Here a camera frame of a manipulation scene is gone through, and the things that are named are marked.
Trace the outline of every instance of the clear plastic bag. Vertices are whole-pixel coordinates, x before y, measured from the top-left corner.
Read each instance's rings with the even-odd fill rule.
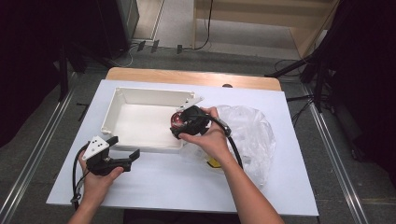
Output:
[[[219,105],[217,109],[219,117],[232,130],[232,138],[241,156],[245,173],[259,189],[262,189],[276,149],[270,123],[261,111],[251,107]],[[228,141],[227,143],[233,153],[230,143]],[[186,144],[180,150],[180,155],[187,161],[198,162],[209,167],[206,164],[208,156],[195,144]],[[220,169],[210,169],[222,173]]]

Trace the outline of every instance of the white table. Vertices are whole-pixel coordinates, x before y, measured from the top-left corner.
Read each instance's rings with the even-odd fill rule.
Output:
[[[71,176],[78,150],[99,135],[106,110],[117,87],[194,91],[205,97],[200,106],[246,105],[259,109],[271,123],[276,137],[276,153],[267,186],[262,193],[281,215],[318,216],[313,191],[301,150],[293,130],[282,91],[262,91],[194,85],[102,80],[70,148],[47,203],[70,205]],[[114,159],[131,152],[110,150]],[[224,175],[183,161],[178,154],[141,153],[132,171],[113,184],[103,206],[196,212],[235,212],[233,198]]]

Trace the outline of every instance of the open box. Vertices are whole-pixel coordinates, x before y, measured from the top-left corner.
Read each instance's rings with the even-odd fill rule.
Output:
[[[178,152],[183,142],[172,135],[170,119],[177,108],[194,97],[192,91],[116,88],[101,131],[117,136],[117,147]]]

